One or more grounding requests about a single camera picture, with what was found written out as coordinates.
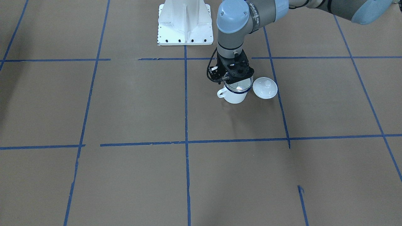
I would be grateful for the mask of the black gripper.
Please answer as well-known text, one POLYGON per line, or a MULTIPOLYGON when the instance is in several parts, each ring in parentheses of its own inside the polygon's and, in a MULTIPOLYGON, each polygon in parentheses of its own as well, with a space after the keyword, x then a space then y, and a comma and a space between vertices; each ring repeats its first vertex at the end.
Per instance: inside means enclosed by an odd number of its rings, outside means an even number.
POLYGON ((217 73, 218 83, 233 84, 253 77, 254 69, 250 67, 247 55, 242 50, 234 58, 225 58, 218 54, 217 73))

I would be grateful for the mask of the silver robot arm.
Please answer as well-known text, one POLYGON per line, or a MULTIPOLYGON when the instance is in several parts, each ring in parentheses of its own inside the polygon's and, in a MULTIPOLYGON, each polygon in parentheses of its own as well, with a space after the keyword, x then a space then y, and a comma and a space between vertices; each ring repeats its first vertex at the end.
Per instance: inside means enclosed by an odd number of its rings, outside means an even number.
POLYGON ((207 77, 227 84, 253 77, 254 69, 243 50, 245 37, 278 21, 289 10, 319 9, 366 25, 381 17, 391 4, 391 0, 224 0, 217 10, 217 63, 207 66, 207 77))

